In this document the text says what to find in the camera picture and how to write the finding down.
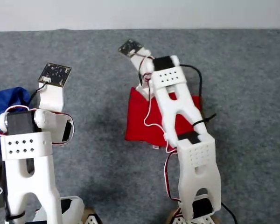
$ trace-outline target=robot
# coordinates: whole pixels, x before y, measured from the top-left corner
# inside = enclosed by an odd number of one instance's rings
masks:
[[[155,97],[162,115],[162,125],[167,142],[166,152],[177,154],[180,164],[179,209],[172,224],[212,224],[210,218],[221,208],[221,180],[216,164],[215,139],[208,133],[200,111],[195,107],[187,80],[177,56],[154,58],[148,49],[136,41],[128,40],[119,52],[127,56],[138,71],[140,83],[136,90],[148,101]],[[177,100],[169,93],[174,92]],[[177,135],[175,117],[181,114],[194,128],[194,132]],[[200,189],[207,189],[197,195]]]
[[[40,93],[39,108],[14,105],[0,115],[0,143],[6,176],[5,224],[100,223],[95,214],[88,214],[82,222],[82,199],[78,196],[60,198],[55,183],[52,144],[66,144],[74,134],[72,117],[62,113],[63,87],[70,72],[70,67],[47,63],[35,92]],[[13,112],[16,108],[23,111]],[[27,170],[27,159],[34,161],[33,173]],[[28,223],[25,222],[27,193],[34,193],[42,205]]]

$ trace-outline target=black wire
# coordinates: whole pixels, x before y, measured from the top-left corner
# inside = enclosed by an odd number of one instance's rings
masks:
[[[221,204],[222,204],[223,208],[225,208],[231,214],[231,216],[232,216],[232,218],[234,220],[234,223],[238,224],[237,218],[234,215],[234,213],[225,204],[223,204],[223,202]]]
[[[48,84],[48,83],[44,83],[42,87],[38,88],[37,90],[34,91],[34,93],[32,93],[32,95],[31,95],[31,97],[30,97],[30,99],[29,99],[29,101],[28,101],[28,103],[27,103],[27,106],[29,106],[29,104],[31,103],[31,101],[33,100],[33,98],[36,96],[36,94],[37,94],[39,91],[41,91],[41,90],[46,86],[46,84]]]
[[[201,74],[201,71],[200,71],[198,68],[196,68],[195,66],[190,65],[190,64],[180,64],[180,66],[181,66],[181,67],[192,68],[192,69],[194,69],[194,70],[197,72],[197,74],[198,74],[198,76],[199,76],[199,91],[198,91],[198,96],[199,96],[199,98],[201,98],[201,97],[202,97],[202,74]]]
[[[199,96],[199,104],[200,104],[200,108],[201,108],[201,115],[202,115],[202,118],[204,119],[203,104],[202,104],[202,73],[198,68],[196,68],[195,66],[190,65],[190,64],[180,64],[180,66],[194,69],[199,76],[198,96]]]
[[[25,211],[19,215],[12,216],[10,212],[10,208],[8,205],[8,190],[7,190],[7,178],[6,178],[6,166],[5,161],[2,162],[2,172],[3,172],[3,201],[5,205],[5,221],[9,224],[14,224],[14,219],[21,218],[25,215]]]
[[[195,122],[194,124],[192,124],[192,126],[194,127],[195,125],[198,125],[198,124],[200,124],[200,123],[202,123],[202,122],[209,122],[209,121],[210,121],[211,119],[213,119],[216,115],[217,115],[217,114],[214,113],[213,115],[211,115],[211,116],[208,117],[208,118],[204,118],[204,119],[202,119],[202,120],[199,120],[199,121]]]
[[[7,199],[8,192],[7,192],[5,161],[2,162],[2,172],[3,172],[3,201],[5,205],[5,220],[8,222],[10,218],[10,209],[8,206],[8,199]]]

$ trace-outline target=circuit board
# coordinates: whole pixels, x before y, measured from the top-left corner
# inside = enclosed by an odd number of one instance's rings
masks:
[[[132,57],[141,48],[143,48],[143,46],[140,43],[129,39],[120,48],[118,48],[118,51],[127,57]]]
[[[64,87],[68,77],[70,76],[70,72],[71,67],[47,63],[41,76],[38,78],[38,82]]]

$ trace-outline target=red fabric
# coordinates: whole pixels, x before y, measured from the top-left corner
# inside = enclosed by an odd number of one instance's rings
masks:
[[[174,93],[169,94],[170,98],[176,99]],[[198,96],[192,96],[195,106],[200,110]],[[131,88],[127,113],[126,137],[127,141],[145,141],[156,146],[166,146],[163,131],[157,126],[146,127],[143,123],[147,115],[149,102],[134,87]],[[147,124],[156,123],[161,125],[161,113],[155,98],[151,102],[151,111],[146,120]],[[192,125],[180,114],[175,120],[176,133],[183,134],[193,131]]]

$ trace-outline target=white wall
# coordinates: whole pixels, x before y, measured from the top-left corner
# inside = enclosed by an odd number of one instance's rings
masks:
[[[280,28],[280,0],[0,0],[0,31]]]

